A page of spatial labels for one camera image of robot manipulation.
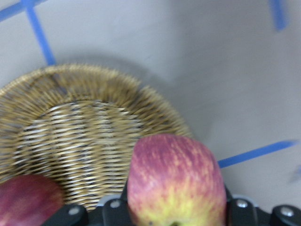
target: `red apple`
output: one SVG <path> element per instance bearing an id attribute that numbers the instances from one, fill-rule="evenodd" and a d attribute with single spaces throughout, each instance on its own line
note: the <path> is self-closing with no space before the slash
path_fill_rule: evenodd
<path id="1" fill-rule="evenodd" d="M 0 226 L 40 226 L 62 206 L 62 190 L 42 175 L 17 176 L 0 185 Z"/>
<path id="2" fill-rule="evenodd" d="M 128 206 L 138 226 L 223 226 L 226 191 L 217 161 L 202 143 L 158 134 L 135 144 Z"/>

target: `apple skin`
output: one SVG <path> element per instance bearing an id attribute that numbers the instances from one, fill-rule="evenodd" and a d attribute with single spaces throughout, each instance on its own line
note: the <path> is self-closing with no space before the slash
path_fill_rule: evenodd
<path id="1" fill-rule="evenodd" d="M 0 185 L 0 226 L 40 226 L 63 206 L 63 191 L 42 175 L 21 175 Z"/>
<path id="2" fill-rule="evenodd" d="M 183 136 L 143 137 L 127 182 L 137 226 L 224 226 L 226 191 L 219 165 L 202 143 Z"/>

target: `red and yellow apple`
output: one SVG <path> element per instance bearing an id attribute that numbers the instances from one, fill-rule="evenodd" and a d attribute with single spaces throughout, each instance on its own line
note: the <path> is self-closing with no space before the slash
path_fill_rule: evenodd
<path id="1" fill-rule="evenodd" d="M 143 137 L 134 147 L 127 182 L 137 226 L 224 226 L 226 191 L 213 153 L 183 136 Z"/>

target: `basket weave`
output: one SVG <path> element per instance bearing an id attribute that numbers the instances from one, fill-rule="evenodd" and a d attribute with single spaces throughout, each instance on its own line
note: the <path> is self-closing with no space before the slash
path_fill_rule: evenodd
<path id="1" fill-rule="evenodd" d="M 65 203 L 91 210 L 121 192 L 138 138 L 191 136 L 171 105 L 150 87 L 91 65 L 36 70 L 0 90 L 0 182 L 42 174 L 59 183 Z"/>

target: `metal bolt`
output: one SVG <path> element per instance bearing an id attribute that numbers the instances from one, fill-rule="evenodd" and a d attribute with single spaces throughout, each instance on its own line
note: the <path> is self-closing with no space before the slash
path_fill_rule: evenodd
<path id="1" fill-rule="evenodd" d="M 111 208 L 118 208 L 120 206 L 120 200 L 116 199 L 110 203 Z"/>
<path id="2" fill-rule="evenodd" d="M 69 215 L 75 215 L 75 214 L 78 214 L 79 211 L 80 211 L 80 208 L 78 206 L 74 206 L 68 211 L 68 213 L 69 213 Z"/>
<path id="3" fill-rule="evenodd" d="M 248 203 L 243 199 L 237 199 L 236 205 L 240 208 L 246 208 L 248 206 Z"/>
<path id="4" fill-rule="evenodd" d="M 291 217 L 293 216 L 293 210 L 289 207 L 281 207 L 280 209 L 280 212 L 284 215 L 284 216 L 287 216 L 287 217 Z"/>
<path id="5" fill-rule="evenodd" d="M 101 197 L 101 199 L 99 200 L 97 206 L 104 206 L 106 202 L 113 200 L 113 199 L 119 199 L 120 198 L 120 194 L 108 194 L 105 195 L 103 197 Z"/>

